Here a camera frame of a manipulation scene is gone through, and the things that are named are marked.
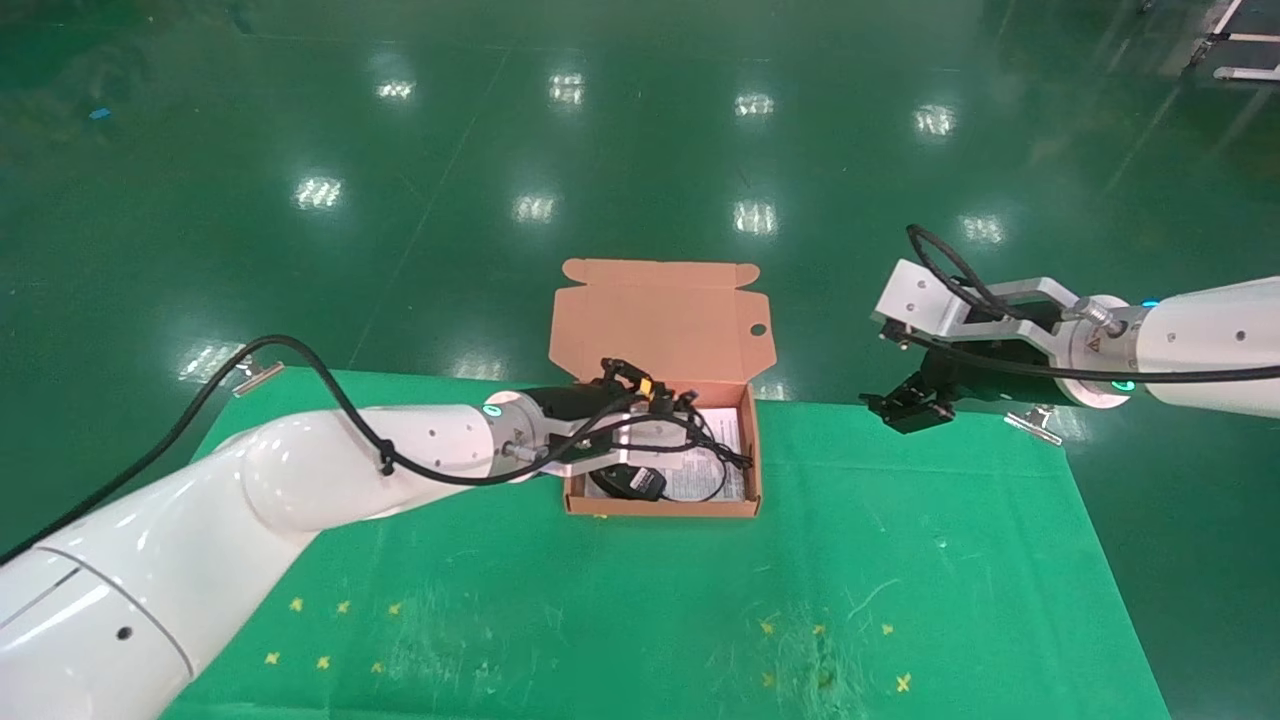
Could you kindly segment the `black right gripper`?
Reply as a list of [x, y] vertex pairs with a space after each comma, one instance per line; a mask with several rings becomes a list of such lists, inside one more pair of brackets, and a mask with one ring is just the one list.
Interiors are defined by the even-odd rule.
[[[959, 352], [1015, 363], [1047, 366], [1047, 357], [1020, 340], [955, 342]], [[952, 401], [1012, 401], [1020, 404], [1069, 404], [1071, 400], [1056, 379], [997, 372], [961, 363], [936, 350], [925, 352], [920, 372], [914, 372], [893, 389], [893, 396], [860, 395], [868, 409], [890, 429], [908, 436], [948, 424], [954, 420]]]

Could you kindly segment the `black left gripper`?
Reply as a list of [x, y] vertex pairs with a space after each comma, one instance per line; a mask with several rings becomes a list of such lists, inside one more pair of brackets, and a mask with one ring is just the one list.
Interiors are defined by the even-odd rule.
[[696, 391], [676, 393], [664, 382], [630, 361], [602, 359], [598, 386], [557, 386], [521, 389], [521, 395], [539, 407], [544, 418], [557, 421], [585, 421], [618, 413], [643, 402], [649, 413], [694, 413]]

